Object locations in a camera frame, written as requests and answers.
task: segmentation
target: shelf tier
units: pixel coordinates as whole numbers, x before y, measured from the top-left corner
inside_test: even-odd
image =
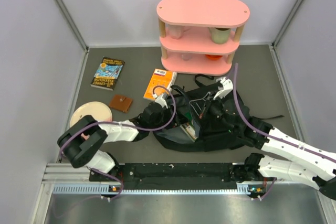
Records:
[[[234,28],[250,16],[239,0],[162,0],[156,8],[160,20],[171,25]]]
[[[211,76],[222,76],[229,72],[231,63],[225,62],[227,56],[223,56],[219,60],[209,60],[205,55],[192,54],[190,60],[183,60],[181,53],[168,52],[168,58],[161,57],[162,65],[165,69],[178,73],[202,73]]]
[[[180,39],[173,39],[169,35],[160,37],[161,45],[172,52],[191,52],[196,54],[228,55],[236,51],[239,42],[234,42],[234,31],[231,31],[229,40],[224,44],[216,44],[211,40],[211,35],[207,27],[188,27]]]

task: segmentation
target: brown leather wallet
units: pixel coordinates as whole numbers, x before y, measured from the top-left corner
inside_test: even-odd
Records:
[[[110,102],[109,107],[112,109],[120,110],[124,113],[127,113],[132,102],[133,102],[133,99],[129,97],[125,97],[124,95],[116,94],[113,97],[112,101]]]

